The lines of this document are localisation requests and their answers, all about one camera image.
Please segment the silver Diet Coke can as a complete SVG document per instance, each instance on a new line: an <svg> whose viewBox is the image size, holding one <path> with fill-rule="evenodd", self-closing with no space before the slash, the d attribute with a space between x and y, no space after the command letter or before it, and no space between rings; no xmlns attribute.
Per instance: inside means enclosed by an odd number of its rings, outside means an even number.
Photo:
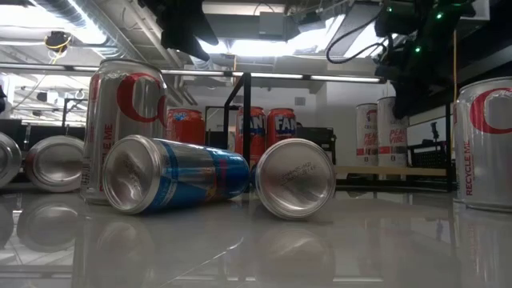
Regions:
<svg viewBox="0 0 512 288"><path fill-rule="evenodd" d="M80 195L88 203L108 203L102 167L117 140L165 136L167 104L167 86L156 66L126 58L101 61L90 79L86 116Z"/></svg>
<svg viewBox="0 0 512 288"><path fill-rule="evenodd" d="M458 199L512 212L512 76L461 88L453 121Z"/></svg>

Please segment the long fluorescent light bar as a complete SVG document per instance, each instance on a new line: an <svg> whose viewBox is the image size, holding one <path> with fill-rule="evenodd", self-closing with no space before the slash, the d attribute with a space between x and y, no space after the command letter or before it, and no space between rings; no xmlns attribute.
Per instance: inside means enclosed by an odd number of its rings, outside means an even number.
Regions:
<svg viewBox="0 0 512 288"><path fill-rule="evenodd" d="M92 74L98 68L96 66L70 66L70 65L51 65L51 64L30 64L15 62L0 62L0 69L4 70L27 70L31 73L36 71L55 71L55 72L73 72ZM222 71L222 70L163 70L164 75L172 76L199 76L199 77L241 77L244 72L241 71ZM249 72L252 78L279 79L279 80L301 80L301 81L320 81L320 82L353 82L383 84L383 78L371 76L349 76L349 75L323 75L323 74L283 74L274 72Z"/></svg>

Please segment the black crate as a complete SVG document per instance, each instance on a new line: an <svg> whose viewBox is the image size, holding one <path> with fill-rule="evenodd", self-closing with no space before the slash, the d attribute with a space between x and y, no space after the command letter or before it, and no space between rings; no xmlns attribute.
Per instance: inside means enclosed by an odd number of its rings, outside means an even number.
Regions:
<svg viewBox="0 0 512 288"><path fill-rule="evenodd" d="M297 128L297 137L314 142L320 146L332 163L336 164L336 135L331 127L299 127Z"/></svg>

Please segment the black mesh cart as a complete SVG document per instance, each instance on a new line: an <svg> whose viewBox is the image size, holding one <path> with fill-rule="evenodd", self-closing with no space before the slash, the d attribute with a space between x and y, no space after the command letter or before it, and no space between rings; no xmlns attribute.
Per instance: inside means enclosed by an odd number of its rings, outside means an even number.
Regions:
<svg viewBox="0 0 512 288"><path fill-rule="evenodd" d="M432 138L408 146L410 165L416 168L447 169L450 167L448 145L440 139L436 122L430 123Z"/></svg>

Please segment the black rectangular frame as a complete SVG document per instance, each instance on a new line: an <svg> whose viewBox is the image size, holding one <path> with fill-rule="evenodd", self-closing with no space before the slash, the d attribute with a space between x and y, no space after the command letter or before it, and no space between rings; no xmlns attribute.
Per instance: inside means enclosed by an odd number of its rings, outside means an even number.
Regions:
<svg viewBox="0 0 512 288"><path fill-rule="evenodd" d="M224 110L223 106L206 106L205 107L205 126L207 126L208 119L209 119L209 110L214 110L214 112L211 114L213 116L215 113L217 113L219 110ZM206 128L205 132L206 136L206 144L208 146L226 149L226 136L224 135L224 131L212 131L211 129Z"/></svg>

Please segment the wooden shelf black metal frame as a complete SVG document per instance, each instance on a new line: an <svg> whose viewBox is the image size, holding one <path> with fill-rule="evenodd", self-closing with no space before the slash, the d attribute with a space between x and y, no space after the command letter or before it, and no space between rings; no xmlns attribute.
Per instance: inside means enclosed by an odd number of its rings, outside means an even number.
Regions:
<svg viewBox="0 0 512 288"><path fill-rule="evenodd" d="M231 103L234 100L234 97L240 91L242 87L251 89L250 82L255 79L252 78L249 72L244 72L244 75L241 77L228 77L228 78L238 78L236 81L232 92L227 98L224 107L223 114L223 128L224 135L226 136L226 144L228 148L228 121L229 121L229 110L232 106ZM355 174L376 174L376 175L400 175L403 178L406 178L408 175L413 176L425 176L425 177L444 177L446 182L442 185L445 190L449 193L454 189L454 184L452 183L452 175L451 175L451 163L449 160L450 167L447 169L431 169L431 168L414 168L414 167L381 167L381 166L337 166L337 169L341 171L341 173L355 173Z"/></svg>

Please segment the silver blue Red Bull can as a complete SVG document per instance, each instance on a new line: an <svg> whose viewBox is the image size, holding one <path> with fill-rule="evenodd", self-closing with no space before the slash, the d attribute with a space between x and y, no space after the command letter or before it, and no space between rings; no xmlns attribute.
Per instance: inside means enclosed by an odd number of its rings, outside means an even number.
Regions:
<svg viewBox="0 0 512 288"><path fill-rule="evenodd" d="M250 168L240 154L136 134L114 144L102 176L109 203L124 214L228 200L249 182Z"/></svg>

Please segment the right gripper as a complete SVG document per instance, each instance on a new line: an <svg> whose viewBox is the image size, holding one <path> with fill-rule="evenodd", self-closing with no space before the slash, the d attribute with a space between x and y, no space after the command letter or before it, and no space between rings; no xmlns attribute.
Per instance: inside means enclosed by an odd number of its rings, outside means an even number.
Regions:
<svg viewBox="0 0 512 288"><path fill-rule="evenodd" d="M423 45L410 38L386 40L385 48L374 58L377 64L374 75L394 81L396 119L402 119L408 114L414 99L412 82L421 82L427 86L448 86L451 83L451 78L439 71L451 44L449 38L434 38L432 42Z"/></svg>

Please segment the teal Red Bull can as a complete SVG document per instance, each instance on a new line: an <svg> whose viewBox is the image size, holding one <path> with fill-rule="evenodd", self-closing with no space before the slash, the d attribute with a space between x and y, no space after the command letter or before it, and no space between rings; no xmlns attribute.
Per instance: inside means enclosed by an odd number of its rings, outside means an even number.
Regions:
<svg viewBox="0 0 512 288"><path fill-rule="evenodd" d="M334 196L336 172L312 141L289 138L273 144L254 168L254 188L269 212L283 219L312 216Z"/></svg>

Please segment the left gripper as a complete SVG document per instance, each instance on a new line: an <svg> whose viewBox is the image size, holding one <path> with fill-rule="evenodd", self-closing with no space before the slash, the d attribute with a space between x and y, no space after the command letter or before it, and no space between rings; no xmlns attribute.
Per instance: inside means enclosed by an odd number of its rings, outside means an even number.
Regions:
<svg viewBox="0 0 512 288"><path fill-rule="evenodd" d="M218 42L218 38L202 11L202 0L138 0L138 4L162 18L161 44L165 48L209 60L197 38L204 42Z"/></svg>

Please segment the dark red soda can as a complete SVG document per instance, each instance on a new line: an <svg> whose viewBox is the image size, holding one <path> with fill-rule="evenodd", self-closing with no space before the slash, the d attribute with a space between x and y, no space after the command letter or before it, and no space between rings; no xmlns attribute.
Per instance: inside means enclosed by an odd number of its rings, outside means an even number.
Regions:
<svg viewBox="0 0 512 288"><path fill-rule="evenodd" d="M0 132L0 188L7 185L20 171L22 152L17 143Z"/></svg>

